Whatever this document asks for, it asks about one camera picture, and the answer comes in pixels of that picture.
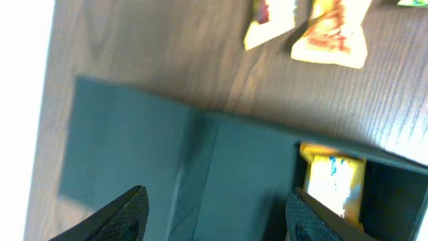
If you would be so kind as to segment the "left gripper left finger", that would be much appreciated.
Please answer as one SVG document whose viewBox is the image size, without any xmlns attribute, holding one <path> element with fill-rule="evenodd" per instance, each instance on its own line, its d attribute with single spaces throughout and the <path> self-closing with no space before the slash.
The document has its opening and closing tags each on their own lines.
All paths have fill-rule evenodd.
<svg viewBox="0 0 428 241">
<path fill-rule="evenodd" d="M 149 215 L 145 186 L 136 185 L 69 230 L 55 241 L 142 241 Z"/>
</svg>

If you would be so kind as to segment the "orange biscuit packet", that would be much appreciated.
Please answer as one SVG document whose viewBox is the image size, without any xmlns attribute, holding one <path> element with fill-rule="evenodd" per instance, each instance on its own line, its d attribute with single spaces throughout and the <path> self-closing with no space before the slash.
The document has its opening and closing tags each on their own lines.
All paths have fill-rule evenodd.
<svg viewBox="0 0 428 241">
<path fill-rule="evenodd" d="M 300 155 L 307 162 L 304 191 L 363 230 L 360 211 L 366 159 L 314 143 L 301 143 Z"/>
</svg>

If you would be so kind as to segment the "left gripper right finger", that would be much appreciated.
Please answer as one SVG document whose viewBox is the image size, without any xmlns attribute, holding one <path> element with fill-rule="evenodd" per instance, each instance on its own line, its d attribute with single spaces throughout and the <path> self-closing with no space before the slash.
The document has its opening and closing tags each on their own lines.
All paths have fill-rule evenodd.
<svg viewBox="0 0 428 241">
<path fill-rule="evenodd" d="M 369 241 L 373 238 L 297 187 L 286 198 L 290 241 Z"/>
</svg>

